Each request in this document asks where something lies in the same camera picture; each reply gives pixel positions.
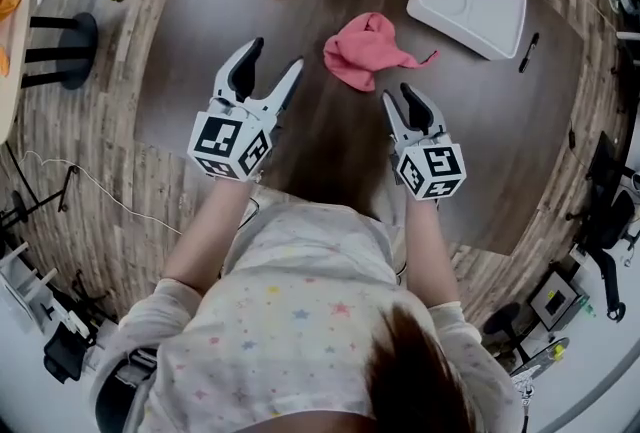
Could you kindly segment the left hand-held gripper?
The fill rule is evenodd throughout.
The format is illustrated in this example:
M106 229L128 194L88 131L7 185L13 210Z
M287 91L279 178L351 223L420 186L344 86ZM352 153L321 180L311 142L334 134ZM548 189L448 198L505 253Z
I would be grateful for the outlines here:
M304 58L291 61L272 90L249 98L264 39L237 49L215 76L213 99L197 114L188 156L210 177L247 182L257 178L273 148L271 133L286 110L304 69Z

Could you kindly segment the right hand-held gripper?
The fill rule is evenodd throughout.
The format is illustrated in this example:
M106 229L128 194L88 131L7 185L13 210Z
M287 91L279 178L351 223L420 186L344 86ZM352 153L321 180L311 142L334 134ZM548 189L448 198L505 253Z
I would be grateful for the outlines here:
M382 93L394 142L395 176L417 201L451 197L467 177L461 147L452 142L442 112L429 97L405 82L400 90L408 104L408 125L391 93Z

